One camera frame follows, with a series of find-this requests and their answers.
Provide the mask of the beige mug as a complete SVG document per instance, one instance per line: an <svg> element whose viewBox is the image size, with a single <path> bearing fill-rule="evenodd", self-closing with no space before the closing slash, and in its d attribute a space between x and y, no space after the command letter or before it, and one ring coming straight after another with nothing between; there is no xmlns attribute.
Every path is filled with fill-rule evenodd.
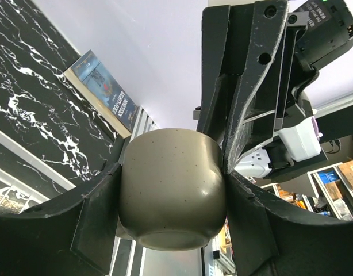
<svg viewBox="0 0 353 276"><path fill-rule="evenodd" d="M118 213L125 233L144 247L206 246L227 215L220 146L189 129L136 137L124 153Z"/></svg>

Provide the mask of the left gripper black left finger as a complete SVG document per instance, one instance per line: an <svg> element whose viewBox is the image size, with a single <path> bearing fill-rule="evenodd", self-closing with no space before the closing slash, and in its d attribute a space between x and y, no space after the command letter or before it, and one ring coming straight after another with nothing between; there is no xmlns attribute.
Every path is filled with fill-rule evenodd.
<svg viewBox="0 0 353 276"><path fill-rule="evenodd" d="M108 275L125 139L93 179L20 214L0 215L0 275Z"/></svg>

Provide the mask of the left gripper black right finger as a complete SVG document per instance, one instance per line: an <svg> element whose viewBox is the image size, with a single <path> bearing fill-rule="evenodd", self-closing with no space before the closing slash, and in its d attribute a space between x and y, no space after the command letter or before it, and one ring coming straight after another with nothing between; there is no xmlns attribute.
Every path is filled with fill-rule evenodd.
<svg viewBox="0 0 353 276"><path fill-rule="evenodd" d="M238 275L353 275L353 221L303 210L235 171L224 178Z"/></svg>

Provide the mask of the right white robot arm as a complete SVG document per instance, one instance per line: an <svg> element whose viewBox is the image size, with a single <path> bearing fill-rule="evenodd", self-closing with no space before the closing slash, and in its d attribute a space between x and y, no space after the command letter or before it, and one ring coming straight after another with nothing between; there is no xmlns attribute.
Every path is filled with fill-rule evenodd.
<svg viewBox="0 0 353 276"><path fill-rule="evenodd" d="M353 47L344 1L214 3L202 13L197 131L219 143L223 170L288 181L326 161L305 89Z"/></svg>

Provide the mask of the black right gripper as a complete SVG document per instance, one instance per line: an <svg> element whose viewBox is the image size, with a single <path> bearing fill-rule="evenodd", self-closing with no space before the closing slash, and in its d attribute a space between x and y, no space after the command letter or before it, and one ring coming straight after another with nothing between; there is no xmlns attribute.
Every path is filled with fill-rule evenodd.
<svg viewBox="0 0 353 276"><path fill-rule="evenodd" d="M227 125L224 174L239 161L239 173L253 178L294 166L277 132L315 118L305 89L353 47L353 15L345 1L306 1L288 12L287 1L257 1L207 7L202 13L197 131L220 143ZM283 65L274 67L271 91L260 95L280 42ZM328 160L322 149L320 155ZM315 164L315 157L307 160Z"/></svg>

